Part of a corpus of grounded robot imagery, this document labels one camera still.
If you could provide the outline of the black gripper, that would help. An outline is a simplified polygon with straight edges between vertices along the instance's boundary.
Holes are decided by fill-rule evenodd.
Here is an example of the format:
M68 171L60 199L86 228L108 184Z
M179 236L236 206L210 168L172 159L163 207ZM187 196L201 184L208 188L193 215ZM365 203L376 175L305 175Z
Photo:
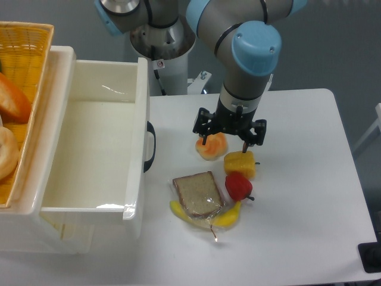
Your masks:
M258 107L258 100L243 100L233 96L219 96L216 112L210 113L206 108L198 110L192 132L206 145L209 135L226 133L243 135L242 152L249 147L262 146L267 131L266 119L253 121Z

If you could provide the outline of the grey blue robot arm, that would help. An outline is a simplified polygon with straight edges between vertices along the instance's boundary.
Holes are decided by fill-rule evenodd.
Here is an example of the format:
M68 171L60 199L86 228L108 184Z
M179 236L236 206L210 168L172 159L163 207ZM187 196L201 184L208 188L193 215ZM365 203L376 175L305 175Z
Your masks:
M243 140L243 150L262 145L265 120L255 120L270 87L282 40L273 27L305 1L190 1L181 15L177 1L95 1L112 35L130 35L133 49L150 60L160 94L180 74L178 59L196 40L226 68L216 111L198 111L193 132L203 140L222 132Z

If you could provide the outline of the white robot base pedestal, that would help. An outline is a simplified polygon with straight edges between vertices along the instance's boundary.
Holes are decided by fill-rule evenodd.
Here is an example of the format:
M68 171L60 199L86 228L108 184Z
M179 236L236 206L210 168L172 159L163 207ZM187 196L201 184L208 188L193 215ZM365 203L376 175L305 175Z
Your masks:
M170 27L159 29L145 24L130 32L133 49L148 60L151 96L187 94L188 55L195 40L182 15Z

